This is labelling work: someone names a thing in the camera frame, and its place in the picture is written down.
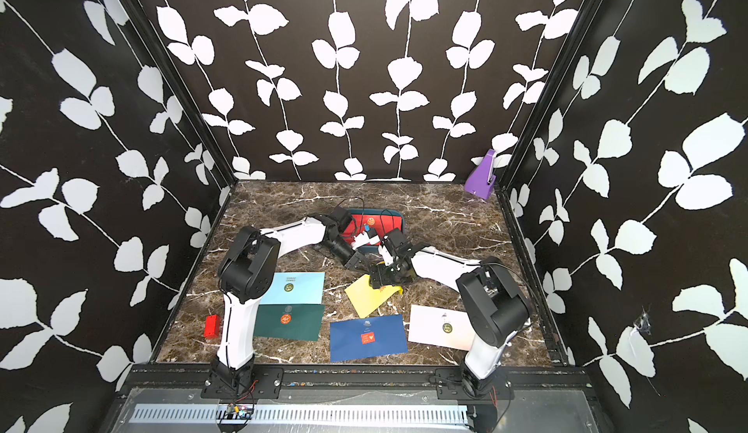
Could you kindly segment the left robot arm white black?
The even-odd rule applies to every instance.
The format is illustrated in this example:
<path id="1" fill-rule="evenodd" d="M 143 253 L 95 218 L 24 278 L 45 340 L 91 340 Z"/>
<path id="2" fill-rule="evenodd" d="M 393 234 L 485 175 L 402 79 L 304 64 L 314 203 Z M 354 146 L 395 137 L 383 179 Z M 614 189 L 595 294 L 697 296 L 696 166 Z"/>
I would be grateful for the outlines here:
<path id="1" fill-rule="evenodd" d="M 221 343 L 212 362 L 212 383 L 237 392 L 249 389 L 254 365 L 253 331 L 259 304 L 273 283 L 280 257 L 311 245 L 327 249 L 346 269 L 369 273 L 364 254 L 341 236 L 345 213 L 313 214 L 278 228 L 240 230 L 218 271 L 224 296 Z"/>

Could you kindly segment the light blue envelope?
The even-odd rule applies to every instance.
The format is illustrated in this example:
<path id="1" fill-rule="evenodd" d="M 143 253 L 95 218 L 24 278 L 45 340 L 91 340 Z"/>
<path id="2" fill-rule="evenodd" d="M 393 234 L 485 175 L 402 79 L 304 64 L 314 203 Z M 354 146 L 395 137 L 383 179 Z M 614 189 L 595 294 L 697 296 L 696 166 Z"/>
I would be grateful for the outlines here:
<path id="1" fill-rule="evenodd" d="M 320 304 L 323 299 L 323 272 L 276 272 L 261 304 Z"/>

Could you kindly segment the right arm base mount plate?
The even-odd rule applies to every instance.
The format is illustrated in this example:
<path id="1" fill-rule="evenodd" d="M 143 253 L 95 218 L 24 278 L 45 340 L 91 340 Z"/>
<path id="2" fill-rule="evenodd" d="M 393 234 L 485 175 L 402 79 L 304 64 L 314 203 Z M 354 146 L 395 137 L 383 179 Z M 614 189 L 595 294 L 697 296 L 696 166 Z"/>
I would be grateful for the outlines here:
<path id="1" fill-rule="evenodd" d="M 479 380 L 467 368 L 436 369 L 429 376 L 429 383 L 436 388 L 440 400 L 492 404 L 514 399 L 512 385 L 502 367 L 484 380 Z"/>

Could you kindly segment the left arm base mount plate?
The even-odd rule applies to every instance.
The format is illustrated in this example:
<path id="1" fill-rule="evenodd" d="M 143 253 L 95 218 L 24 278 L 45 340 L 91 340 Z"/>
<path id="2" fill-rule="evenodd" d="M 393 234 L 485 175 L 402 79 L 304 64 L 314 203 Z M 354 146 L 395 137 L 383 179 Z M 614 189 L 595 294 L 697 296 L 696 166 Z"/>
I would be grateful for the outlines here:
<path id="1" fill-rule="evenodd" d="M 277 399 L 283 377 L 283 368 L 270 365 L 257 365 L 239 371 L 218 365 L 210 370 L 201 397 L 223 402 Z"/>

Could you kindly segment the yellow envelope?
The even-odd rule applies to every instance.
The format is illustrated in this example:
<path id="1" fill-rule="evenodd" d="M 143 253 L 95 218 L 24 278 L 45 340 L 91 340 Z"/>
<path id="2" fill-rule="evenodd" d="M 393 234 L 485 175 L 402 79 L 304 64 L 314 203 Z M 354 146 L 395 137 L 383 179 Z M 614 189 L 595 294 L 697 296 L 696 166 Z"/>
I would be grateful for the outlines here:
<path id="1" fill-rule="evenodd" d="M 384 286 L 374 289 L 370 284 L 370 276 L 362 275 L 358 280 L 345 289 L 351 304 L 356 310 L 359 318 L 366 318 L 372 314 L 381 304 L 387 302 L 391 296 L 402 294 L 401 286 Z"/>

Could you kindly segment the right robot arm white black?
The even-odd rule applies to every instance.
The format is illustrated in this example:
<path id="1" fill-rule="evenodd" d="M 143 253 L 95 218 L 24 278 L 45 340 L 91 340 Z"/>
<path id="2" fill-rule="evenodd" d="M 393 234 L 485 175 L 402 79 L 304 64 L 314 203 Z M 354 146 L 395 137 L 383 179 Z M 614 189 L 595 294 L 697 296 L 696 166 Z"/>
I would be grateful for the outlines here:
<path id="1" fill-rule="evenodd" d="M 400 230 L 384 237 L 378 260 L 368 258 L 370 285 L 404 285 L 418 278 L 460 294 L 475 337 L 462 363 L 462 384 L 472 396 L 487 392 L 506 346 L 531 322 L 532 308 L 510 270 L 495 257 L 464 259 L 426 244 L 413 244 Z"/>

